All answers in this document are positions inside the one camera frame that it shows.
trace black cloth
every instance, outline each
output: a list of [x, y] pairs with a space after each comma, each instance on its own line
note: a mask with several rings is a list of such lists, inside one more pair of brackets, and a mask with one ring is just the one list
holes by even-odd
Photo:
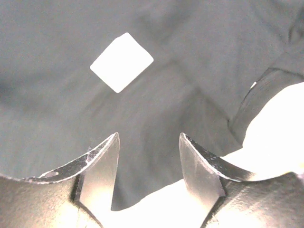
[[[122, 209], [182, 178], [180, 132], [239, 149], [227, 123], [251, 85], [269, 67], [304, 73], [303, 5], [1, 0], [0, 172], [37, 176], [119, 132]], [[89, 66], [125, 32], [154, 62], [116, 94]]]

